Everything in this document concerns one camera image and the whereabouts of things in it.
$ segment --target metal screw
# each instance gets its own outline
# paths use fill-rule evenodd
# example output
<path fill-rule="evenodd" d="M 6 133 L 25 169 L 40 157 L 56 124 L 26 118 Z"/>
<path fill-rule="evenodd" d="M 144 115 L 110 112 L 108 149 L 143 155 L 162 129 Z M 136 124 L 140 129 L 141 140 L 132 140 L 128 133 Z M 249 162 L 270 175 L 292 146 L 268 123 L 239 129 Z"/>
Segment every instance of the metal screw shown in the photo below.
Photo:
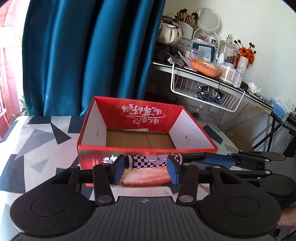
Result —
<path fill-rule="evenodd" d="M 111 202 L 112 198 L 108 195 L 102 195 L 98 197 L 98 201 L 102 203 Z"/>
<path fill-rule="evenodd" d="M 181 202 L 192 202 L 194 200 L 194 198 L 190 195 L 183 195 L 183 196 L 179 197 L 179 200 Z"/>

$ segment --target wire basket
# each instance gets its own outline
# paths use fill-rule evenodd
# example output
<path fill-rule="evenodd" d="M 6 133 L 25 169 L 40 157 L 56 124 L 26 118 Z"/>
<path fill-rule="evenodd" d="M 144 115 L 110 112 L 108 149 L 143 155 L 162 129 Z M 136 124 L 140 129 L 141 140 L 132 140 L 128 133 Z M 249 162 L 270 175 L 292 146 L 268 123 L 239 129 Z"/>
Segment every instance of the wire basket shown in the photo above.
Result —
<path fill-rule="evenodd" d="M 198 87 L 209 85 L 219 90 L 222 93 L 222 98 L 220 98 L 220 104 L 208 102 L 199 99 L 198 97 Z M 219 80 L 214 81 L 213 79 L 207 77 L 201 77 L 184 71 L 179 71 L 172 67 L 172 77 L 171 77 L 171 91 L 188 97 L 199 102 L 215 106 L 217 108 L 235 112 L 240 105 L 245 92 L 241 89 L 232 88 L 226 86 L 224 83 L 220 83 Z"/>

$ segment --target pink curtain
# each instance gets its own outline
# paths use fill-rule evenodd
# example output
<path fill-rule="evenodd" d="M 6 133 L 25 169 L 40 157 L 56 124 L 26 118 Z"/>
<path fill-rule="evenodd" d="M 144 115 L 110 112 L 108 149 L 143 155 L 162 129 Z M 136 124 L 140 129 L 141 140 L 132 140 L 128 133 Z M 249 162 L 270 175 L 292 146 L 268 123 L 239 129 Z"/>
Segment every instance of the pink curtain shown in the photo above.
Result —
<path fill-rule="evenodd" d="M 21 36 L 27 12 L 22 1 L 9 0 L 0 8 L 0 140 L 15 118 L 13 114 L 20 113 L 22 93 L 18 96 L 17 89 L 22 90 Z"/>

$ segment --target black and white checkered pattern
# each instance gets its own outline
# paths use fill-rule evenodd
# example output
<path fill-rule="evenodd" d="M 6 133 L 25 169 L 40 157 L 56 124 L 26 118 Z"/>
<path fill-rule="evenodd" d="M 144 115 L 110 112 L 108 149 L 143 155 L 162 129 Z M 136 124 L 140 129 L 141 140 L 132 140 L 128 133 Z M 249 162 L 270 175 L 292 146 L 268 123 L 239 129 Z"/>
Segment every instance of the black and white checkered pattern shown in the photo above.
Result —
<path fill-rule="evenodd" d="M 181 163 L 182 157 L 181 154 L 171 154 L 178 163 Z M 165 167 L 166 166 L 166 161 L 160 164 L 154 164 L 146 158 L 146 156 L 143 155 L 135 155 L 135 156 L 130 156 L 132 159 L 132 167 L 131 169 L 139 169 L 139 168 L 151 168 L 151 167 Z"/>

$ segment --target round mirror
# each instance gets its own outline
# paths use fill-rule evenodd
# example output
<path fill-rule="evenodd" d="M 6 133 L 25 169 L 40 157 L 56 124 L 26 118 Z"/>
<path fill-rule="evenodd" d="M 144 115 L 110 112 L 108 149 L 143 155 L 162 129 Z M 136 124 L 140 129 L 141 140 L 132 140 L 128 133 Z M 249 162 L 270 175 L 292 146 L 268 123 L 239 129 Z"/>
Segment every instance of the round mirror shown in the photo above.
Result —
<path fill-rule="evenodd" d="M 218 16 L 208 8 L 202 8 L 198 12 L 200 23 L 209 29 L 214 29 L 219 25 Z"/>

